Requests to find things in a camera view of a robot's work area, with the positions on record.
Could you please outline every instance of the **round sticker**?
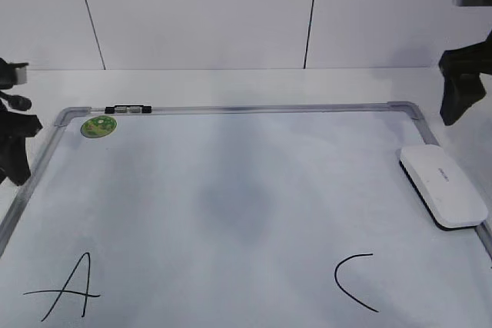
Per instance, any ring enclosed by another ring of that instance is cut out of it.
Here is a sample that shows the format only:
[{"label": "round sticker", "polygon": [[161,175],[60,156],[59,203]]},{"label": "round sticker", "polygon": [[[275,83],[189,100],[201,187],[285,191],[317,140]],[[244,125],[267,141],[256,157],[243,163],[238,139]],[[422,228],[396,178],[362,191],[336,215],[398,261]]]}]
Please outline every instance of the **round sticker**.
[{"label": "round sticker", "polygon": [[88,138],[99,138],[109,135],[116,129],[116,120],[107,115],[91,118],[80,128],[80,132]]}]

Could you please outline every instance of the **white eraser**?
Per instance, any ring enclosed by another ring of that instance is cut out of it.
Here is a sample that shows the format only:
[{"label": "white eraser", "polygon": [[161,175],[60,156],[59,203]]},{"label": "white eraser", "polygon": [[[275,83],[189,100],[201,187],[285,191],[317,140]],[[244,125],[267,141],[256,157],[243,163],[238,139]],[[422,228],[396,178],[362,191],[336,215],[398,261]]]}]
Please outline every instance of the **white eraser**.
[{"label": "white eraser", "polygon": [[472,227],[487,219],[487,205],[477,189],[441,147],[403,147],[400,162],[442,227]]}]

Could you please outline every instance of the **black clamp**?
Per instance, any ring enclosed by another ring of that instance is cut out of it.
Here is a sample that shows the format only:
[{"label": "black clamp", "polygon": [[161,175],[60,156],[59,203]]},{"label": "black clamp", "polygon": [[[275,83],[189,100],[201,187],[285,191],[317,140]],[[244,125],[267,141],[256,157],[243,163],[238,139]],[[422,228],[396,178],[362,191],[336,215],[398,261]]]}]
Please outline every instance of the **black clamp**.
[{"label": "black clamp", "polygon": [[492,32],[478,44],[446,50],[439,60],[439,68],[444,76],[440,116],[449,126],[487,93],[480,73],[492,75]]},{"label": "black clamp", "polygon": [[[0,58],[0,90],[8,90],[25,83],[25,67],[28,63],[7,63]],[[25,153],[25,139],[34,137],[42,125],[35,115],[8,111],[2,99],[11,109],[27,111],[32,103],[20,95],[0,91],[0,183],[7,177],[18,186],[24,184],[31,171]]]}]

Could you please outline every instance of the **whiteboard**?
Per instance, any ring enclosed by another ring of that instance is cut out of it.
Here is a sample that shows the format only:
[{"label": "whiteboard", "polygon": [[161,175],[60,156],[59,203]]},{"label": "whiteboard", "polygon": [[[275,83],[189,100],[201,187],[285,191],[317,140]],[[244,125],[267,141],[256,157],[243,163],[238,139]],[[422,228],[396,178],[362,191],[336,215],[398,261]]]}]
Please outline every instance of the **whiteboard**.
[{"label": "whiteboard", "polygon": [[477,234],[439,230],[399,168],[424,142],[407,113],[116,114],[83,137],[97,114],[56,131],[0,326],[492,326]]}]

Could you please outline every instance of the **black marker writing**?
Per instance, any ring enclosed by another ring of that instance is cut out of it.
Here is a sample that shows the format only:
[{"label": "black marker writing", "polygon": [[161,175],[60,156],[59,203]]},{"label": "black marker writing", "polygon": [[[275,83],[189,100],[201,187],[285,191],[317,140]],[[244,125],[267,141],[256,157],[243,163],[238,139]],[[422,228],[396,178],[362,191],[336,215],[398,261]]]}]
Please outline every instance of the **black marker writing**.
[{"label": "black marker writing", "polygon": [[379,311],[377,311],[376,309],[370,307],[369,305],[366,305],[365,303],[363,303],[362,301],[358,300],[357,298],[355,298],[353,295],[351,295],[350,293],[347,292],[346,289],[344,289],[340,283],[338,282],[338,268],[341,267],[341,265],[347,261],[349,261],[350,259],[354,259],[355,257],[372,257],[373,254],[372,253],[358,253],[356,255],[352,255],[351,257],[347,257],[345,259],[343,259],[340,263],[338,263],[337,267],[335,268],[335,272],[334,272],[334,275],[335,275],[335,282],[337,283],[337,286],[338,288],[340,288],[343,292],[345,292],[345,294],[347,296],[349,296],[352,300],[355,300],[357,301],[360,305],[364,306],[364,307],[367,307],[369,310],[371,311],[374,311],[375,313],[379,313]]},{"label": "black marker writing", "polygon": [[[88,261],[88,266],[87,266],[87,284],[86,284],[86,287],[85,287],[85,293],[78,292],[78,291],[72,291],[72,290],[66,290],[68,283],[70,282],[71,278],[73,277],[75,271],[77,270],[80,262],[82,261],[82,259],[84,259],[84,257],[87,257],[87,261]],[[52,304],[52,307],[49,308],[49,310],[46,313],[45,317],[43,319],[41,319],[42,322],[44,322],[46,320],[46,318],[49,316],[49,314],[52,313],[53,309],[55,308],[56,304],[60,300],[60,297],[62,297],[62,294],[63,293],[72,293],[72,294],[75,294],[75,295],[81,295],[81,296],[84,297],[84,309],[82,311],[82,317],[84,317],[85,316],[85,309],[87,307],[87,299],[89,297],[100,297],[101,296],[101,295],[92,295],[92,294],[89,293],[89,281],[90,281],[90,279],[91,279],[91,254],[90,253],[84,253],[78,259],[78,262],[75,264],[74,269],[71,271],[70,276],[68,276],[68,279],[65,282],[65,284],[63,285],[63,287],[61,288],[61,290],[39,290],[39,291],[26,292],[26,293],[24,293],[24,295],[31,295],[33,293],[52,293],[52,292],[58,293],[58,295],[57,295],[57,297],[55,299],[55,302]]]}]

